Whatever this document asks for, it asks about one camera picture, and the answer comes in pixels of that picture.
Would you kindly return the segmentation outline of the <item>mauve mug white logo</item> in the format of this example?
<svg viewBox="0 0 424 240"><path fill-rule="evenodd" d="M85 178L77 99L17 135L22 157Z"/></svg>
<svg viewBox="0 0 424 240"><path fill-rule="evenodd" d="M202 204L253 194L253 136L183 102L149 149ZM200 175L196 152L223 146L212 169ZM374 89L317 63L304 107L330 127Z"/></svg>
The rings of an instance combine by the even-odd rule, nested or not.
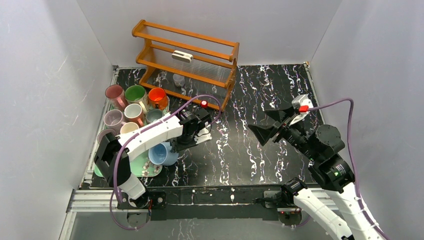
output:
<svg viewBox="0 0 424 240"><path fill-rule="evenodd" d="M108 111L103 117L103 123L109 129L113 129L118 135L120 134L121 128L128 122L124 113L119 109L113 109Z"/></svg>

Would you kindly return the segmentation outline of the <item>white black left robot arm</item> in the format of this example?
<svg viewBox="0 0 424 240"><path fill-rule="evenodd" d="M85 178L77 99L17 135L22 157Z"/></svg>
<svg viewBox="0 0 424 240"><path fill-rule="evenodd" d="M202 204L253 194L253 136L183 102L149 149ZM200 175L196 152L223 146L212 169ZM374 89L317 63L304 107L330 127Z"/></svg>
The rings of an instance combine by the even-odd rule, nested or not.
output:
<svg viewBox="0 0 424 240"><path fill-rule="evenodd" d="M94 163L109 187L126 194L130 206L146 208L158 197L132 172L130 163L148 153L153 164L171 166L179 152L211 140L211 124L207 110L183 109L128 133L117 136L107 133L99 142Z"/></svg>

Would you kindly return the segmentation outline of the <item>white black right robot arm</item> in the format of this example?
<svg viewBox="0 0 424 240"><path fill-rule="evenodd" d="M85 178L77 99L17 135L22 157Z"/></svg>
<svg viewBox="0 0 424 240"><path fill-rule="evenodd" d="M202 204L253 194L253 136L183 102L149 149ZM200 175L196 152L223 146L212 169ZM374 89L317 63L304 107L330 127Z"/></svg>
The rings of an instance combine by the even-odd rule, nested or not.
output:
<svg viewBox="0 0 424 240"><path fill-rule="evenodd" d="M269 140L276 143L284 139L309 158L312 166L308 170L312 178L331 198L341 215L321 202L298 177L283 184L275 199L304 210L334 240L387 239L362 197L357 194L354 171L338 154L345 147L339 130L323 124L311 135L307 134L301 121L309 109L302 105L299 108L266 110L274 124L249 124L248 128L262 146Z"/></svg>

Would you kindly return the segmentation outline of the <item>light blue mug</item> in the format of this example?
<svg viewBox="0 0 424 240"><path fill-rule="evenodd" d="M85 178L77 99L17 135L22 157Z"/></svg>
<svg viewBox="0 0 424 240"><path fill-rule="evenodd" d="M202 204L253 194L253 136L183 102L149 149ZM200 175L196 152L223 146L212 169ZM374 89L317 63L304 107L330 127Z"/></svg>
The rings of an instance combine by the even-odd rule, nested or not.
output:
<svg viewBox="0 0 424 240"><path fill-rule="evenodd" d="M179 157L179 153L173 150L171 144L161 142L148 150L148 158L155 165L172 166Z"/></svg>

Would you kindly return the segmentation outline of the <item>pink ghost pattern mug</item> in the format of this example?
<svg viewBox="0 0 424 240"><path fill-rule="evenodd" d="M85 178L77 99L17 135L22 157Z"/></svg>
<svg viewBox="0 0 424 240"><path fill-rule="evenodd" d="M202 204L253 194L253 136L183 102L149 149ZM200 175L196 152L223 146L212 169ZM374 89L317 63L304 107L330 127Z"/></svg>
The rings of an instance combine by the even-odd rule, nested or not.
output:
<svg viewBox="0 0 424 240"><path fill-rule="evenodd" d="M105 90L106 98L111 102L115 109L124 111L128 106L127 99L125 97L125 90L118 84L110 85Z"/></svg>

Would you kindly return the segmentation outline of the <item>grey blue mug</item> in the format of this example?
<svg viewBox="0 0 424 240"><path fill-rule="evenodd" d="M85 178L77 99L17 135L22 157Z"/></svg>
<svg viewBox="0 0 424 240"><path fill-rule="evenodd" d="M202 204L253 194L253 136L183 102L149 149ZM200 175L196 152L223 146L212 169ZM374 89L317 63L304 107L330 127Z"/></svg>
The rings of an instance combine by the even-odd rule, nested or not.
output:
<svg viewBox="0 0 424 240"><path fill-rule="evenodd" d="M154 108L148 110L147 114L145 115L145 120L148 124L151 124L155 122L156 120L161 119L165 114L162 110Z"/></svg>

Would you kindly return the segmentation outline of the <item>orange mug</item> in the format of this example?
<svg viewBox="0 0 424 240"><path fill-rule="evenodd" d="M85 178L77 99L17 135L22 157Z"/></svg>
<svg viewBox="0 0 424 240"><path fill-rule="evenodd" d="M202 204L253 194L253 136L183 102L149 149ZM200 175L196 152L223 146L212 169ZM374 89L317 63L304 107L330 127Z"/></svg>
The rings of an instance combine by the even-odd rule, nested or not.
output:
<svg viewBox="0 0 424 240"><path fill-rule="evenodd" d="M163 111L168 107L168 97L163 88L152 88L148 93L148 100L150 106L154 109Z"/></svg>

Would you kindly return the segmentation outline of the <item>salmon pink mug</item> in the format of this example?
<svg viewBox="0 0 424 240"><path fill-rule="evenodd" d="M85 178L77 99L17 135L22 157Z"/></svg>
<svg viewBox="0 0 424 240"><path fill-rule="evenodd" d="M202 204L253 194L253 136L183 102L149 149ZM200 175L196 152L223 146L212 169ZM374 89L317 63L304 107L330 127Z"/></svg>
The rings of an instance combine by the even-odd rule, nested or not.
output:
<svg viewBox="0 0 424 240"><path fill-rule="evenodd" d="M129 104L124 109L124 115L130 122L136 123L139 127L145 125L143 108L138 103Z"/></svg>

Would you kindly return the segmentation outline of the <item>green mug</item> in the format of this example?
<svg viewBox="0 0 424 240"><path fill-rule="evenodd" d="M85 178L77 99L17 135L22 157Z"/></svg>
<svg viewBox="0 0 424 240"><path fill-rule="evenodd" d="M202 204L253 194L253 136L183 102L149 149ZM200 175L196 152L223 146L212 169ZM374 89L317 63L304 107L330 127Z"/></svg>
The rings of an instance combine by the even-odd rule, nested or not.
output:
<svg viewBox="0 0 424 240"><path fill-rule="evenodd" d="M139 104L144 114L148 112L148 94L141 85L133 85L126 89L124 96L129 104Z"/></svg>

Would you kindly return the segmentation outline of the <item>small pink cup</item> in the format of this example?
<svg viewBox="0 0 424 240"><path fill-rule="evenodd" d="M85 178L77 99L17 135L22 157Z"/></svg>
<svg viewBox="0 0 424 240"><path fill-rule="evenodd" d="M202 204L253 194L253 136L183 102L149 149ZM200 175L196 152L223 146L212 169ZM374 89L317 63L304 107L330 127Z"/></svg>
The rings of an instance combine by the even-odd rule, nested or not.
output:
<svg viewBox="0 0 424 240"><path fill-rule="evenodd" d="M133 131L138 130L140 127L137 123L135 122L126 122L122 125L122 127L119 130L119 133L122 134L127 134Z"/></svg>

